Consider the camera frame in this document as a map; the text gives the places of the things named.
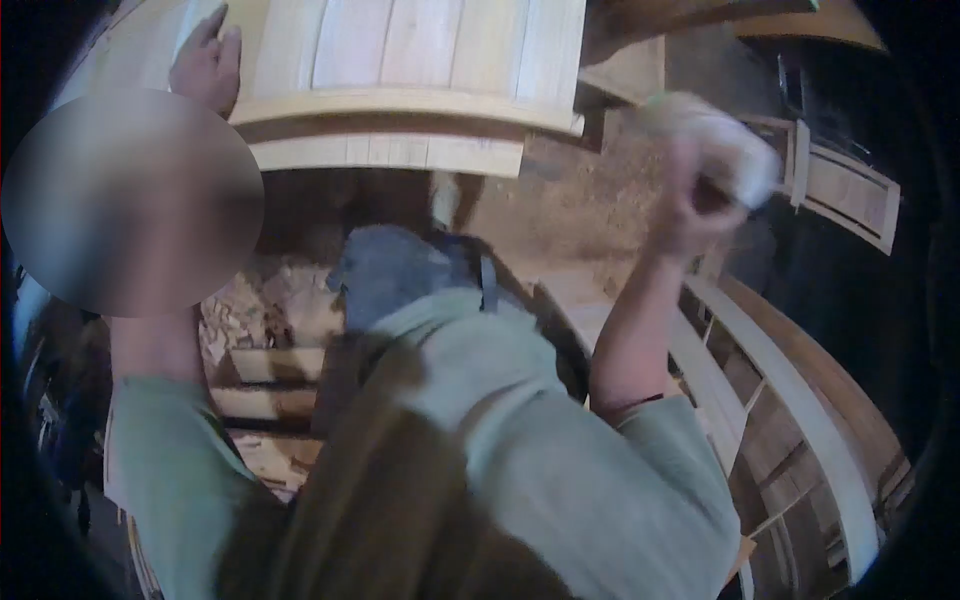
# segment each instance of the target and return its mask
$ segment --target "wooden structure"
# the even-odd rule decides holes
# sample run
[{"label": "wooden structure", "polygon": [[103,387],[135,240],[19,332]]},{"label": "wooden structure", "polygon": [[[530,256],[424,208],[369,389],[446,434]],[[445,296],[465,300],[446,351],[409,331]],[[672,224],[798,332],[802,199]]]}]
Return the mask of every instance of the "wooden structure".
[{"label": "wooden structure", "polygon": [[791,205],[830,219],[884,254],[893,251],[900,213],[900,186],[895,181],[855,158],[811,144],[802,120],[757,116],[740,120],[780,154],[783,175],[776,191]]},{"label": "wooden structure", "polygon": [[[57,103],[167,89],[180,46],[218,4],[130,3]],[[585,10],[585,0],[231,0],[225,27],[243,32],[231,122],[261,170],[514,177],[528,131],[583,131],[573,97]]]},{"label": "wooden structure", "polygon": [[821,0],[816,12],[776,14],[737,21],[740,37],[808,37],[886,52],[886,46],[854,0]]}]

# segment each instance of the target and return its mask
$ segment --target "wooden plank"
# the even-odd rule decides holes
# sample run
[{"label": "wooden plank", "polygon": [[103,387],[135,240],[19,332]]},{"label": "wooden plank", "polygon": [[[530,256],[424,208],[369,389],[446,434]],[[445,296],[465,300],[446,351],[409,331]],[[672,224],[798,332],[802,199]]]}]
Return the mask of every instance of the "wooden plank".
[{"label": "wooden plank", "polygon": [[685,283],[720,319],[800,427],[833,494],[850,555],[851,579],[859,581],[876,556],[876,524],[869,493],[839,431],[793,364],[743,310],[696,276]]},{"label": "wooden plank", "polygon": [[806,181],[810,173],[810,127],[797,121],[796,143],[793,146],[794,169],[790,189],[790,205],[800,206],[806,199]]},{"label": "wooden plank", "polygon": [[613,308],[613,302],[593,283],[593,274],[584,269],[544,273],[537,284],[559,309],[587,359],[593,356],[597,338]]},{"label": "wooden plank", "polygon": [[666,89],[665,37],[631,44],[605,62],[583,67],[578,79],[623,102],[643,106]]},{"label": "wooden plank", "polygon": [[816,12],[780,14],[739,20],[739,37],[801,36],[828,39],[886,52],[886,46],[853,0],[825,0]]},{"label": "wooden plank", "polygon": [[313,389],[211,388],[210,396],[223,417],[251,420],[309,420],[317,401]]},{"label": "wooden plank", "polygon": [[584,118],[562,108],[449,89],[378,87],[322,89],[281,98],[241,102],[232,125],[284,118],[360,113],[423,113],[490,119],[524,127],[581,135]]},{"label": "wooden plank", "polygon": [[250,149],[261,171],[379,166],[515,178],[523,160],[522,141],[444,134],[312,135]]},{"label": "wooden plank", "polygon": [[426,168],[515,178],[523,160],[523,142],[462,135],[431,135]]},{"label": "wooden plank", "polygon": [[608,59],[619,49],[655,36],[783,12],[815,11],[816,0],[643,0],[593,2],[585,31],[585,63]]},{"label": "wooden plank", "polygon": [[453,89],[513,98],[530,0],[464,0],[453,52]]},{"label": "wooden plank", "polygon": [[449,87],[463,4],[464,0],[395,0],[380,82]]},{"label": "wooden plank", "polygon": [[230,359],[244,383],[316,381],[324,367],[323,348],[233,349]]},{"label": "wooden plank", "polygon": [[747,412],[730,382],[713,360],[686,316],[676,309],[670,340],[670,356],[684,374],[684,381],[698,408],[706,411],[713,445],[724,474],[730,475],[740,451]]},{"label": "wooden plank", "polygon": [[858,160],[822,146],[810,148],[802,206],[890,254],[900,210],[900,186]]},{"label": "wooden plank", "polygon": [[871,488],[877,488],[884,471],[900,456],[901,448],[870,397],[829,352],[759,294],[731,277],[721,277],[719,288],[770,336],[811,388],[819,390],[817,397],[825,408],[828,403],[835,409],[843,426],[851,431],[853,449],[858,450]]},{"label": "wooden plank", "polygon": [[516,97],[572,108],[586,0],[530,0]]},{"label": "wooden plank", "polygon": [[326,0],[274,0],[267,10],[254,98],[310,89]]},{"label": "wooden plank", "polygon": [[313,87],[373,87],[380,81],[393,0],[327,0]]}]

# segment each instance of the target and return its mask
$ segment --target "wooden board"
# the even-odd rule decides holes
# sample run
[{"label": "wooden board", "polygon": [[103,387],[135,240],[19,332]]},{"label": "wooden board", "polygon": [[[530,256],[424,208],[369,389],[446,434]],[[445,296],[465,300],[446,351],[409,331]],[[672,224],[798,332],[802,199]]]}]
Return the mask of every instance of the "wooden board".
[{"label": "wooden board", "polygon": [[[60,102],[104,87],[167,89],[174,56],[217,2],[125,2],[104,51],[67,82]],[[531,2],[539,3],[533,21]],[[428,138],[415,135],[423,131],[299,134],[304,139],[253,151],[266,169],[389,166],[515,177],[522,136],[472,130],[484,123],[582,134],[572,106],[584,11],[585,0],[230,0],[224,29],[243,32],[232,122],[453,116],[460,131]]]},{"label": "wooden board", "polygon": [[867,165],[816,144],[810,147],[801,204],[889,255],[900,212],[900,186]]},{"label": "wooden board", "polygon": [[310,420],[317,391],[271,388],[211,388],[221,416],[251,420]]},{"label": "wooden board", "polygon": [[573,106],[586,10],[586,0],[530,0],[516,87],[519,100]]},{"label": "wooden board", "polygon": [[515,178],[523,142],[423,133],[312,135],[251,144],[261,171],[377,166]]},{"label": "wooden board", "polygon": [[632,43],[724,21],[784,12],[811,12],[816,0],[643,0],[594,2],[585,31],[585,64],[608,59]]},{"label": "wooden board", "polygon": [[832,408],[828,413],[837,427],[849,428],[850,441],[875,490],[884,472],[899,459],[901,448],[867,394],[823,347],[756,292],[726,276],[721,277],[719,288],[770,336],[811,387],[819,390],[817,397]]},{"label": "wooden board", "polygon": [[463,0],[400,0],[390,14],[381,85],[449,87]]},{"label": "wooden board", "polygon": [[686,287],[719,319],[782,399],[816,457],[840,514],[851,579],[876,557],[878,540],[869,493],[850,451],[816,395],[777,345],[730,298],[690,276]]},{"label": "wooden board", "polygon": [[533,129],[580,135],[582,116],[569,110],[450,89],[375,87],[314,90],[238,104],[235,126],[261,121],[358,113],[422,113],[489,119]]},{"label": "wooden board", "polygon": [[633,43],[605,62],[583,67],[578,79],[623,102],[643,106],[666,89],[665,37]]},{"label": "wooden board", "polygon": [[747,411],[679,308],[673,319],[670,356],[684,374],[697,407],[706,412],[717,458],[724,474],[730,476],[747,426]]},{"label": "wooden board", "polygon": [[393,5],[393,0],[327,0],[313,87],[379,84]]},{"label": "wooden board", "polygon": [[464,0],[450,87],[513,98],[529,0]]},{"label": "wooden board", "polygon": [[809,14],[780,14],[744,19],[734,32],[747,36],[801,36],[853,44],[886,52],[886,46],[853,0],[823,0]]},{"label": "wooden board", "polygon": [[324,368],[323,348],[232,349],[230,360],[244,383],[316,381]]},{"label": "wooden board", "polygon": [[254,98],[271,98],[310,89],[317,38],[327,0],[284,0],[270,3],[260,54],[256,58]]}]

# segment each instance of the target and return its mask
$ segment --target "wooden slat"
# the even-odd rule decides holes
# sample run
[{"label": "wooden slat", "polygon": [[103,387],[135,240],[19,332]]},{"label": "wooden slat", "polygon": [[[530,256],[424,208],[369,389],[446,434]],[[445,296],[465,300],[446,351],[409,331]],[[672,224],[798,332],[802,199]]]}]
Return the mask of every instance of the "wooden slat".
[{"label": "wooden slat", "polygon": [[830,404],[850,428],[854,450],[858,450],[871,487],[876,488],[901,448],[870,397],[829,352],[759,294],[731,277],[721,277],[719,288],[770,336],[804,379],[820,391],[818,399]]},{"label": "wooden slat", "polygon": [[464,0],[395,0],[380,82],[449,87],[463,3]]},{"label": "wooden slat", "polygon": [[747,426],[747,412],[730,381],[679,308],[673,319],[670,356],[683,372],[697,407],[707,413],[720,466],[729,476]]},{"label": "wooden slat", "polygon": [[283,118],[360,113],[440,114],[516,123],[570,135],[584,132],[582,116],[560,108],[449,89],[378,87],[327,89],[237,105],[232,125]]},{"label": "wooden slat", "polygon": [[244,383],[316,381],[324,367],[323,348],[233,349],[230,359]]},{"label": "wooden slat", "polygon": [[878,540],[869,494],[846,443],[816,395],[777,345],[730,298],[696,276],[686,286],[707,305],[783,401],[820,464],[840,513],[856,582],[876,556]]},{"label": "wooden slat", "polygon": [[586,0],[530,0],[518,99],[570,108],[580,68]]},{"label": "wooden slat", "polygon": [[317,391],[270,388],[211,388],[220,414],[231,419],[310,420]]},{"label": "wooden slat", "polygon": [[452,88],[516,95],[529,6],[530,0],[464,0]]},{"label": "wooden slat", "polygon": [[327,0],[274,0],[267,11],[252,95],[270,98],[310,89]]},{"label": "wooden slat", "polygon": [[312,135],[250,149],[261,171],[379,166],[515,178],[523,160],[522,141],[420,133]]},{"label": "wooden slat", "polygon": [[375,86],[393,0],[327,0],[313,87]]}]

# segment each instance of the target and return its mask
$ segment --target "hand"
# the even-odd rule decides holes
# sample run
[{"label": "hand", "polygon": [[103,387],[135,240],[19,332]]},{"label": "hand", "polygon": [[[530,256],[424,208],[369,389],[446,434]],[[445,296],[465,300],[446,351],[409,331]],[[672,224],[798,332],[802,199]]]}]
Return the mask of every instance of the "hand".
[{"label": "hand", "polygon": [[221,5],[183,43],[170,69],[170,91],[195,100],[225,119],[240,93],[240,28],[217,38],[227,16]]},{"label": "hand", "polygon": [[665,192],[650,230],[650,251],[686,262],[736,229],[747,209],[700,176],[701,149],[688,138],[668,141]]}]

